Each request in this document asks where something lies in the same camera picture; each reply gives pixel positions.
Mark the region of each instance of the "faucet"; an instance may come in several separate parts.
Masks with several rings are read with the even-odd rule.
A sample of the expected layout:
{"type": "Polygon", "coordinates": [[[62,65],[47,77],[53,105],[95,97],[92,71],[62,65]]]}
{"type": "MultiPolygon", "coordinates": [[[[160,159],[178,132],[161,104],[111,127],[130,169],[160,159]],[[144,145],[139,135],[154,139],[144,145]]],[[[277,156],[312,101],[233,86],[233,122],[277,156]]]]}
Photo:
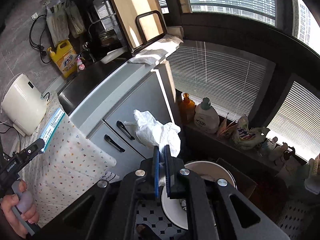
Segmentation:
{"type": "Polygon", "coordinates": [[[82,45],[82,48],[83,48],[83,51],[81,51],[81,52],[76,56],[76,58],[81,57],[82,53],[83,53],[84,51],[87,51],[87,52],[89,53],[89,56],[90,56],[91,59],[92,59],[92,62],[95,63],[95,62],[96,62],[96,59],[95,59],[95,57],[92,55],[92,53],[90,52],[89,43],[88,43],[88,42],[85,42],[85,43],[82,45]]]}

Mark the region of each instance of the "trash bag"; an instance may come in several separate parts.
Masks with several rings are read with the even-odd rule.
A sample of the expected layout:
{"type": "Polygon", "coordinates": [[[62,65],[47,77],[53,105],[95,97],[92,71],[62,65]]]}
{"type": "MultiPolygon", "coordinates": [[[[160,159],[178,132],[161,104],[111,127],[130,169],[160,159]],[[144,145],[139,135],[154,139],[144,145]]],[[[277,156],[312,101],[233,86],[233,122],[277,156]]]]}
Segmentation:
{"type": "Polygon", "coordinates": [[[69,39],[69,28],[67,15],[65,12],[65,3],[58,2],[53,5],[53,12],[48,5],[47,8],[47,24],[51,34],[54,46],[56,47],[62,41],[69,39]]]}
{"type": "Polygon", "coordinates": [[[68,15],[68,25],[74,38],[85,32],[84,23],[79,9],[74,2],[67,2],[66,13],[68,15]]]}

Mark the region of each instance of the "human hand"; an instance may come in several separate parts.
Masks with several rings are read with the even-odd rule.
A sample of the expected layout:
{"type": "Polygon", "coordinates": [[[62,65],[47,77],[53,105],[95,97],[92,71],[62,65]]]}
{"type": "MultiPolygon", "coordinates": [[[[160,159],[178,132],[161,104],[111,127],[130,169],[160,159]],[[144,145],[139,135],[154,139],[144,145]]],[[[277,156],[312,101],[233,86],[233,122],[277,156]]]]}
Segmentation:
{"type": "MultiPolygon", "coordinates": [[[[24,192],[27,190],[27,184],[21,180],[19,183],[19,190],[24,192]]],[[[19,198],[16,194],[5,195],[1,202],[1,209],[5,215],[5,218],[13,228],[13,230],[22,238],[26,238],[28,233],[27,229],[19,222],[11,208],[16,206],[19,202],[19,198]]],[[[32,204],[31,208],[25,213],[21,214],[23,220],[28,221],[30,224],[37,223],[39,220],[39,214],[36,211],[36,205],[32,204]]]]}

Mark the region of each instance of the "cabinet door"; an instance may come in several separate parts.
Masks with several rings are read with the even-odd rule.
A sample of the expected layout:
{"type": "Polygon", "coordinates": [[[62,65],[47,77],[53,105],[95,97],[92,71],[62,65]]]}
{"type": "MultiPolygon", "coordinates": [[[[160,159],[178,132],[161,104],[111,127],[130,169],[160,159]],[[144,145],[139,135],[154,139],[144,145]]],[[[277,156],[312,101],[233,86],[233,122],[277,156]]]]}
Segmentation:
{"type": "Polygon", "coordinates": [[[172,121],[155,72],[149,73],[148,76],[141,80],[137,86],[130,90],[104,117],[106,123],[126,140],[128,144],[145,158],[151,158],[153,156],[153,149],[146,147],[139,142],[134,133],[134,126],[125,126],[129,133],[135,138],[135,140],[132,140],[128,133],[117,125],[118,121],[123,124],[125,121],[135,123],[133,116],[133,111],[135,109],[140,112],[149,111],[154,118],[162,124],[172,121]]]}
{"type": "Polygon", "coordinates": [[[138,170],[144,158],[122,140],[103,121],[88,136],[101,150],[117,161],[116,166],[107,169],[122,179],[131,171],[138,170]]]}
{"type": "Polygon", "coordinates": [[[147,41],[163,33],[164,21],[158,0],[111,0],[113,8],[116,11],[119,22],[131,48],[137,48],[142,45],[144,36],[147,41]],[[136,20],[138,16],[157,11],[136,20]],[[140,23],[142,32],[137,26],[140,23]]]}

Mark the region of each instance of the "yellow detergent bottle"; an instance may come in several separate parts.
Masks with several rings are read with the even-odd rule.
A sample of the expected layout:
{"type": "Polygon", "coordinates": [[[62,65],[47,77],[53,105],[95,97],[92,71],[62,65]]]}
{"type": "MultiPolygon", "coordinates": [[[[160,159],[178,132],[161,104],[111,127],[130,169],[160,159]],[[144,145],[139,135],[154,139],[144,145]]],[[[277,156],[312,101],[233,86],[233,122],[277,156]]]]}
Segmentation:
{"type": "Polygon", "coordinates": [[[58,44],[57,52],[53,52],[51,47],[47,51],[65,78],[77,70],[77,54],[68,40],[58,44]]]}

